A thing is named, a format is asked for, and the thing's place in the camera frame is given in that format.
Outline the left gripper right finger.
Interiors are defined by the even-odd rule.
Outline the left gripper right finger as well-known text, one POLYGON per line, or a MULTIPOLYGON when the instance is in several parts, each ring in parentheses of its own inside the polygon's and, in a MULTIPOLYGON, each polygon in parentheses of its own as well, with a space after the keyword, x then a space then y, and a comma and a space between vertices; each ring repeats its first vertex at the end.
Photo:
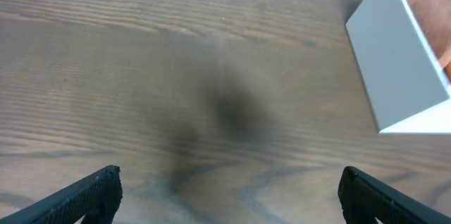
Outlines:
POLYGON ((346 224, 450 224, 450 217, 354 166, 344 168, 338 197, 346 224))

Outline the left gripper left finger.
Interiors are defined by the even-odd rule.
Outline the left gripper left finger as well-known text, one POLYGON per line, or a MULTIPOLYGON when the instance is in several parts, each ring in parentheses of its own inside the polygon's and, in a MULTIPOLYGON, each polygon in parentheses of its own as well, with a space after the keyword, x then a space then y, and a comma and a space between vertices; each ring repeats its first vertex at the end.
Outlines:
POLYGON ((1 224, 112 224, 122 198, 118 166, 106 166, 1 219, 1 224))

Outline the brown plush bear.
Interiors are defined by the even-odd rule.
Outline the brown plush bear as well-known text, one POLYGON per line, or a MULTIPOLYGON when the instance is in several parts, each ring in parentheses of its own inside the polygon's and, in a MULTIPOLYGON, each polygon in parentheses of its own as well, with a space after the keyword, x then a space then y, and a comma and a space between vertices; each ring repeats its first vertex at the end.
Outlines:
POLYGON ((442 69, 450 67, 450 0, 407 0, 442 69))

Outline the orange duck toy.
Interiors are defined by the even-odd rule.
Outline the orange duck toy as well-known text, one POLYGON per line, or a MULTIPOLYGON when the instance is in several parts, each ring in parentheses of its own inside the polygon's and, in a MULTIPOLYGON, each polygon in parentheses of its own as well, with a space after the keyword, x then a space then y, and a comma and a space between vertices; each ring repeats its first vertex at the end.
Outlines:
POLYGON ((448 63, 448 64, 444 67, 443 72, 446 74, 446 76, 447 76, 449 82, 451 82, 451 63, 448 63))

